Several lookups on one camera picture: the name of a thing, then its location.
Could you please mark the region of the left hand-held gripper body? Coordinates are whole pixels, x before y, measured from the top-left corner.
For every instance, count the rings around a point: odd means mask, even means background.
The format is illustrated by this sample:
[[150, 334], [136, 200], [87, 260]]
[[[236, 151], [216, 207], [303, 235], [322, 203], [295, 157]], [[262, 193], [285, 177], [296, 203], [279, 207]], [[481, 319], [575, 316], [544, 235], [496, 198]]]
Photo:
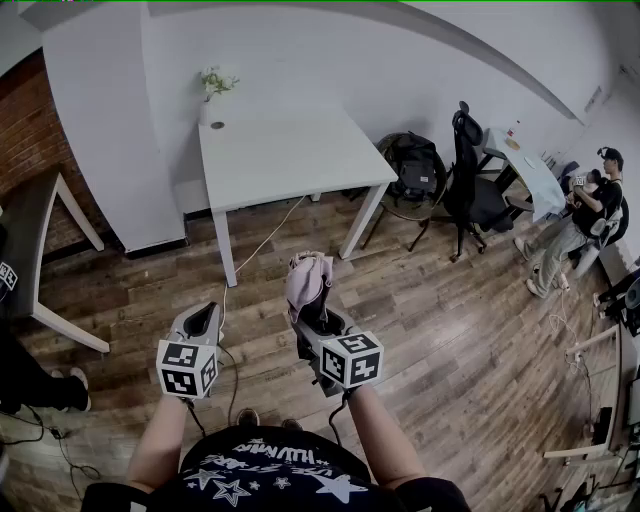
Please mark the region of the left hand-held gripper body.
[[191, 400], [205, 398], [219, 374], [219, 341], [206, 345], [203, 341], [169, 339], [170, 331], [159, 341], [156, 356], [162, 392]]

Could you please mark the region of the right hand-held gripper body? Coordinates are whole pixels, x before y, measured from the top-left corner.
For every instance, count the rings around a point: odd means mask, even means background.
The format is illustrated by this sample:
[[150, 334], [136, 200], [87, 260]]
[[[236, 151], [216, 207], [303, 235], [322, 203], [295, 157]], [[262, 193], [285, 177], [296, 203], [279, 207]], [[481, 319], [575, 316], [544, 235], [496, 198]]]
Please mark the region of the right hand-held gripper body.
[[297, 349], [314, 371], [313, 384], [327, 398], [375, 383], [382, 376], [384, 347], [370, 331], [341, 336], [298, 334]]

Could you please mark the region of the person's left forearm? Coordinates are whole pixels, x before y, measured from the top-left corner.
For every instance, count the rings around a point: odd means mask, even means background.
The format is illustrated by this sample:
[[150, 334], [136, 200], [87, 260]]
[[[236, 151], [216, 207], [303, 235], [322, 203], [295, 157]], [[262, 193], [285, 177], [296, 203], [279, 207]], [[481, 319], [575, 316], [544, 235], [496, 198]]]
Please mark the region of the person's left forearm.
[[151, 493], [178, 474], [187, 411], [178, 397], [162, 396], [130, 459], [130, 486]]

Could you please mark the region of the person's right forearm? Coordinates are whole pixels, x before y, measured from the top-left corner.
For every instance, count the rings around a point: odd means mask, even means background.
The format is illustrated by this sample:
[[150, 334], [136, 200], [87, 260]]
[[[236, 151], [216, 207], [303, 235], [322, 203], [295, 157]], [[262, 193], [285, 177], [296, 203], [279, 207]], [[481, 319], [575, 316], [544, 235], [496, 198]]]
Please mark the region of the person's right forearm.
[[371, 385], [355, 389], [347, 403], [367, 462], [380, 486], [395, 489], [426, 477], [418, 453]]

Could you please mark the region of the black star print t-shirt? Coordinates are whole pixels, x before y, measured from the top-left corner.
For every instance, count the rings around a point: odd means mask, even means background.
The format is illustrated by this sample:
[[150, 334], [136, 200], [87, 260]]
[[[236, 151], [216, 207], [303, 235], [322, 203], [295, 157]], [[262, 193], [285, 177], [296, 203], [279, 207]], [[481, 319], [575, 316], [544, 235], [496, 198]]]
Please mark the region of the black star print t-shirt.
[[420, 477], [388, 489], [355, 455], [317, 434], [234, 426], [186, 454], [178, 474], [146, 493], [96, 483], [81, 512], [471, 512], [448, 480]]

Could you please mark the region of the black backpack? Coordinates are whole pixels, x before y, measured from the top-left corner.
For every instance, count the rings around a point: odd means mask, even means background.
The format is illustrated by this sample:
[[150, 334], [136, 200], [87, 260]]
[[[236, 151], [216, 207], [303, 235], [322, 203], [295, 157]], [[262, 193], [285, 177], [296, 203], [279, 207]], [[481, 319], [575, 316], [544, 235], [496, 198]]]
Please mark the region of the black backpack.
[[423, 202], [437, 186], [435, 144], [413, 132], [406, 132], [390, 148], [398, 176], [397, 193], [409, 201]]

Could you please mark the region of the grey table with white legs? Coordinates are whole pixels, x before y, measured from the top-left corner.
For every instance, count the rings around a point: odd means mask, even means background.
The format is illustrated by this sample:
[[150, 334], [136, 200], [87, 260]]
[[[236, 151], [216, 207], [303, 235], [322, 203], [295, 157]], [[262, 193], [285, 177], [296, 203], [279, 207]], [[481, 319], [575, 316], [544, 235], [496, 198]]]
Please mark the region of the grey table with white legs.
[[66, 181], [57, 170], [47, 171], [18, 186], [12, 193], [0, 227], [6, 239], [0, 262], [9, 264], [18, 276], [5, 297], [12, 318], [31, 317], [59, 334], [100, 353], [110, 351], [107, 342], [59, 316], [39, 301], [44, 246], [51, 212], [59, 198], [93, 247], [102, 251], [104, 243], [82, 212]]

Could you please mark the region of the black office chair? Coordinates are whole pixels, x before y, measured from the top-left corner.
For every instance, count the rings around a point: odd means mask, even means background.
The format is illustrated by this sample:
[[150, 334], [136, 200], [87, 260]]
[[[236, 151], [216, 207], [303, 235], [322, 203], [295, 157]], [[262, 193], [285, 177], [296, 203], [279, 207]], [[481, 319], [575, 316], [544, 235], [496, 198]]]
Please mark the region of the black office chair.
[[460, 101], [452, 118], [455, 161], [449, 171], [450, 184], [443, 196], [448, 215], [442, 220], [457, 228], [457, 262], [462, 254], [464, 235], [469, 233], [482, 254], [487, 244], [480, 235], [491, 230], [506, 232], [513, 228], [513, 216], [531, 212], [533, 205], [525, 200], [505, 196], [501, 185], [482, 178], [478, 171], [476, 148], [483, 140], [483, 129], [470, 116], [469, 106]]

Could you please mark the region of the round rattan chair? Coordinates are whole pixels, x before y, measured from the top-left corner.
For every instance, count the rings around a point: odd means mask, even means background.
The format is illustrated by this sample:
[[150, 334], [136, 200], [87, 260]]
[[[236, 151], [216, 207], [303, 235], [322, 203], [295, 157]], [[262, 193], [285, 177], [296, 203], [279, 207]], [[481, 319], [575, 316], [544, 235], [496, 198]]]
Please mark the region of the round rattan chair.
[[[397, 173], [396, 173], [395, 164], [392, 161], [393, 151], [390, 148], [390, 146], [403, 133], [406, 133], [406, 132], [397, 132], [397, 133], [388, 134], [385, 137], [383, 137], [376, 145], [376, 148], [380, 152], [381, 156], [389, 164], [389, 166], [395, 172], [396, 176], [397, 176]], [[411, 243], [408, 249], [409, 252], [412, 252], [414, 250], [415, 246], [420, 241], [420, 239], [424, 236], [426, 230], [428, 229], [433, 210], [443, 198], [444, 193], [446, 191], [446, 187], [447, 187], [447, 180], [448, 180], [447, 171], [438, 153], [437, 153], [437, 156], [435, 157], [435, 169], [436, 169], [436, 181], [437, 181], [436, 190], [433, 193], [429, 194], [423, 202], [409, 201], [397, 193], [395, 189], [395, 184], [398, 180], [398, 176], [394, 182], [388, 185], [387, 189], [383, 194], [383, 197], [380, 200], [380, 206], [382, 208], [382, 211], [378, 219], [375, 221], [373, 227], [371, 228], [365, 242], [362, 244], [362, 249], [365, 249], [367, 247], [367, 245], [369, 244], [370, 240], [373, 238], [373, 235], [376, 232], [384, 216], [386, 214], [391, 214], [403, 220], [417, 222], [421, 226], [420, 233], [417, 235], [417, 237]]]

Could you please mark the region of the artificial white flower bouquet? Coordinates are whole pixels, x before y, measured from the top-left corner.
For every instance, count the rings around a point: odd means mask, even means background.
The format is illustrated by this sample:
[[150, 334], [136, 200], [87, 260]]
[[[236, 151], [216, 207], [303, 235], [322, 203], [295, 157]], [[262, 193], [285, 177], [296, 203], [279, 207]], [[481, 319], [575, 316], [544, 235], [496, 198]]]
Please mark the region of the artificial white flower bouquet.
[[216, 95], [221, 95], [235, 88], [240, 82], [236, 76], [226, 76], [220, 73], [218, 66], [209, 66], [200, 73], [200, 80], [205, 94], [205, 101], [210, 102]]

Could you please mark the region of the table with pale blue cloth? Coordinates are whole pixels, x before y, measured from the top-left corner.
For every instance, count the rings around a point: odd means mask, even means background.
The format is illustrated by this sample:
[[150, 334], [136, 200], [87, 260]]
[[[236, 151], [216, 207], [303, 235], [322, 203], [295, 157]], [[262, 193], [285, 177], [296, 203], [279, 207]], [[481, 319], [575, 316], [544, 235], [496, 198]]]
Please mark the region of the table with pale blue cloth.
[[[483, 170], [491, 159], [501, 160], [503, 162], [502, 170], [495, 183], [501, 192], [505, 192], [517, 179], [523, 183], [530, 195], [533, 222], [538, 222], [549, 214], [559, 214], [564, 209], [566, 200], [552, 171], [523, 142], [518, 142], [510, 137], [520, 145], [520, 149], [513, 150], [508, 147], [505, 144], [507, 137], [509, 137], [507, 133], [501, 129], [488, 128], [485, 130], [480, 169]], [[533, 160], [534, 167], [525, 162], [525, 156]]]

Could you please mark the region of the grey swivel chair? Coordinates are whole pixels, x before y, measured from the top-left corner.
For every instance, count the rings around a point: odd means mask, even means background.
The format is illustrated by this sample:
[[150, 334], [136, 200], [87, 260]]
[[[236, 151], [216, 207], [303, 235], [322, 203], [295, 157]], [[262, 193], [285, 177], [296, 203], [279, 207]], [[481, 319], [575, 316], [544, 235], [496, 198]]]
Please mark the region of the grey swivel chair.
[[571, 279], [578, 281], [589, 270], [600, 252], [607, 246], [619, 241], [629, 225], [629, 208], [625, 198], [608, 219], [599, 218], [590, 228], [587, 243], [572, 252], [578, 259], [574, 262]]

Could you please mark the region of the light wooden desk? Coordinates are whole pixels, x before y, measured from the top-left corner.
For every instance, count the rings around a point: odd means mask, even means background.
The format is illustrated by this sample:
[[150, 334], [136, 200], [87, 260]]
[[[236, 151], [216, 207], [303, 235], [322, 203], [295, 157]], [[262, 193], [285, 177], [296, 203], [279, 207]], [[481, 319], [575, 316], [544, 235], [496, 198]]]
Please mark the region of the light wooden desk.
[[599, 444], [591, 444], [571, 449], [546, 451], [542, 457], [547, 460], [558, 459], [564, 466], [579, 464], [622, 462], [619, 455], [624, 441], [626, 425], [625, 402], [626, 389], [635, 378], [637, 370], [637, 353], [630, 334], [621, 324], [613, 325], [607, 330], [566, 349], [566, 359], [575, 359], [576, 354], [583, 355], [586, 351], [603, 342], [613, 342], [615, 348], [614, 363], [602, 370], [614, 372], [614, 395], [609, 401], [601, 402], [604, 407], [611, 409], [609, 421], [606, 423], [606, 436]]

